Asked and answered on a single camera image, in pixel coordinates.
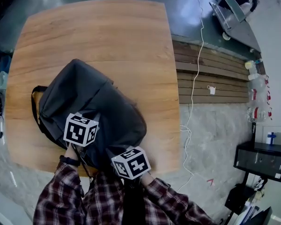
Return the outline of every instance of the black bag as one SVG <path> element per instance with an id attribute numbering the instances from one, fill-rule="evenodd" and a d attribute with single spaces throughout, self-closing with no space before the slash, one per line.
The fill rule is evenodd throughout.
<path id="1" fill-rule="evenodd" d="M 34 92 L 44 92 L 39 101 L 39 123 Z M 138 109 L 113 86 L 113 81 L 77 59 L 67 64 L 48 87 L 35 87 L 31 104 L 41 132 L 64 149 L 69 113 L 79 112 L 88 119 L 100 114 L 96 139 L 83 150 L 83 160 L 98 170 L 111 168 L 107 148 L 110 154 L 119 155 L 130 146 L 138 146 L 147 131 Z"/>

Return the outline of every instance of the sleeve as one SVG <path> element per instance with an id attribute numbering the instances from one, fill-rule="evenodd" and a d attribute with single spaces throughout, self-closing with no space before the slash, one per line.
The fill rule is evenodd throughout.
<path id="1" fill-rule="evenodd" d="M 86 212 L 82 197 L 84 193 L 78 172 L 60 162 L 38 199 L 33 224 L 84 224 Z"/>
<path id="2" fill-rule="evenodd" d="M 146 190 L 156 204 L 175 224 L 215 225 L 212 219 L 188 196 L 175 192 L 160 179 L 154 179 Z"/>

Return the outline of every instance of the wooden panel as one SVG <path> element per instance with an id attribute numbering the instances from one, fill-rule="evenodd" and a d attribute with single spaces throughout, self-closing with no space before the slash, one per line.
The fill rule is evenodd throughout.
<path id="1" fill-rule="evenodd" d="M 173 47 L 174 47 L 175 54 L 183 54 L 193 57 L 198 57 L 199 50 L 200 50 L 200 46 L 181 43 L 178 41 L 173 41 Z M 244 67 L 245 61 L 209 48 L 205 48 L 205 47 L 202 48 L 200 58 L 208 59 L 212 61 L 218 61 L 224 64 L 228 64 L 246 70 Z"/>
<path id="2" fill-rule="evenodd" d="M 196 76 L 196 74 L 177 73 L 177 79 L 193 80 L 195 76 Z M 235 86 L 240 86 L 240 87 L 245 87 L 245 88 L 248 87 L 248 82 L 241 82 L 241 81 L 235 81 L 235 80 L 231 80 L 231 79 L 206 76 L 206 75 L 198 75 L 196 78 L 196 81 L 222 83 L 222 84 L 235 85 Z"/>
<path id="3" fill-rule="evenodd" d="M 190 44 L 190 47 L 191 47 L 191 49 L 193 49 L 195 51 L 196 50 L 199 51 L 200 48 L 201 48 L 201 46 L 194 45 L 194 44 Z M 239 63 L 240 65 L 242 65 L 242 67 L 244 66 L 244 63 L 246 62 L 245 60 L 242 60 L 242 59 L 236 58 L 234 56 L 225 54 L 223 52 L 219 52 L 217 50 L 206 48 L 206 47 L 202 48 L 201 53 L 213 54 L 213 55 L 216 55 L 217 57 L 225 58 L 225 59 L 228 59 L 230 61 L 235 61 L 235 62 Z"/>
<path id="4" fill-rule="evenodd" d="M 198 65 L 193 63 L 187 62 L 177 62 L 176 61 L 176 70 L 178 72 L 188 72 L 188 73 L 197 73 L 198 72 Z M 222 77 L 231 77 L 236 80 L 241 81 L 249 81 L 248 76 L 244 74 L 239 74 L 231 71 L 227 71 L 224 69 L 220 69 L 217 67 L 208 67 L 205 65 L 200 65 L 200 73 L 201 74 L 209 74 L 215 76 L 222 76 Z"/>
<path id="5" fill-rule="evenodd" d="M 218 90 L 225 90 L 225 91 L 237 91 L 237 92 L 247 92 L 248 89 L 245 87 L 239 87 L 234 85 L 227 85 L 215 82 L 195 82 L 195 89 L 202 88 L 207 89 L 207 86 L 216 87 Z M 180 80 L 178 79 L 178 87 L 180 88 L 192 88 L 192 81 L 189 80 Z"/>
<path id="6" fill-rule="evenodd" d="M 64 150 L 40 132 L 30 95 L 35 86 L 49 85 L 74 58 L 110 77 L 137 103 L 148 130 L 141 146 L 153 170 L 178 169 L 178 87 L 167 15 L 162 3 L 139 0 L 78 2 L 28 18 L 8 76 L 6 126 L 12 160 L 55 171 Z"/>
<path id="7" fill-rule="evenodd" d="M 192 94 L 192 88 L 178 87 L 178 94 L 179 95 L 191 95 Z M 195 88 L 193 90 L 193 95 L 211 96 L 209 89 L 197 89 L 197 88 Z M 214 96 L 247 98 L 248 92 L 236 92 L 236 91 L 226 91 L 226 90 L 216 89 Z"/>
<path id="8" fill-rule="evenodd" d="M 181 54 L 175 54 L 175 61 L 190 62 L 190 63 L 193 63 L 193 64 L 197 64 L 198 58 L 192 57 L 192 56 L 181 55 Z M 240 68 L 228 65 L 228 64 L 224 64 L 224 63 L 221 63 L 221 62 L 217 62 L 217 61 L 211 61 L 211 60 L 208 60 L 208 59 L 204 59 L 202 57 L 200 57 L 200 59 L 199 59 L 199 64 L 200 65 L 206 65 L 206 66 L 209 66 L 209 67 L 214 67 L 214 68 L 221 68 L 221 69 L 224 69 L 224 70 L 244 74 L 244 75 L 247 75 L 247 76 L 249 75 L 248 70 L 243 70 L 243 69 L 240 69 Z"/>
<path id="9" fill-rule="evenodd" d="M 193 96 L 179 95 L 179 103 L 247 103 L 247 97 Z"/>

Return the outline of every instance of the gray floor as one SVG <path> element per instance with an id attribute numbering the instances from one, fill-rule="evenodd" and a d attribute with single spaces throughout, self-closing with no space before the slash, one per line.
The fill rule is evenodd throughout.
<path id="1" fill-rule="evenodd" d="M 0 48 L 2 50 L 13 50 L 20 35 L 21 29 L 28 16 L 45 9 L 61 6 L 63 4 L 84 0 L 15 0 L 7 9 L 0 21 Z M 177 40 L 201 43 L 200 14 L 198 0 L 152 0 L 162 2 L 166 6 L 170 30 Z M 222 38 L 222 29 L 216 17 L 212 16 L 212 9 L 209 5 L 211 0 L 200 0 L 204 9 L 203 36 L 205 46 L 231 52 L 233 55 L 242 55 L 251 58 L 247 46 L 231 39 L 225 41 Z"/>
<path id="2" fill-rule="evenodd" d="M 215 221 L 226 218 L 229 210 L 224 207 L 228 192 L 243 179 L 244 173 L 233 167 L 235 147 L 250 139 L 250 124 L 246 121 L 246 105 L 195 105 L 189 128 L 192 139 L 187 149 L 185 166 L 194 174 L 180 192 L 201 206 Z M 180 105 L 180 123 L 186 124 L 188 105 Z M 187 133 L 181 133 L 181 164 L 185 158 L 184 142 Z M 14 186 L 13 172 L 17 187 Z M 11 162 L 7 144 L 0 140 L 0 192 L 21 205 L 28 216 L 34 208 L 44 186 L 53 173 L 37 171 Z M 181 169 L 159 177 L 178 189 L 190 177 Z M 214 179 L 213 185 L 207 182 Z M 88 179 L 82 178 L 82 186 L 88 189 Z"/>

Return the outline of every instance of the plastic bottle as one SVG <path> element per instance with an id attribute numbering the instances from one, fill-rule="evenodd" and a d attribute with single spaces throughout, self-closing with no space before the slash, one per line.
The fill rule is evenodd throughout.
<path id="1" fill-rule="evenodd" d="M 256 89 L 258 93 L 264 91 L 265 88 L 269 89 L 268 75 L 259 74 L 256 79 L 250 81 L 250 89 Z"/>
<path id="2" fill-rule="evenodd" d="M 247 110 L 247 119 L 250 122 L 263 122 L 267 118 L 272 117 L 272 108 L 268 112 L 266 112 L 261 107 L 249 107 Z"/>
<path id="3" fill-rule="evenodd" d="M 261 75 L 259 73 L 254 73 L 254 74 L 250 74 L 248 75 L 248 79 L 251 81 L 251 80 L 254 80 L 256 78 L 259 78 Z"/>
<path id="4" fill-rule="evenodd" d="M 271 95 L 269 90 L 257 91 L 257 89 L 249 90 L 249 100 L 251 107 L 270 105 Z"/>
<path id="5" fill-rule="evenodd" d="M 256 64 L 259 64 L 259 63 L 261 63 L 262 62 L 262 59 L 258 59 L 258 60 L 255 60 L 255 61 L 247 61 L 247 62 L 245 62 L 245 64 L 244 64 L 244 66 L 245 66 L 245 68 L 246 69 L 251 69 L 251 68 L 254 68 L 254 67 L 256 67 Z"/>

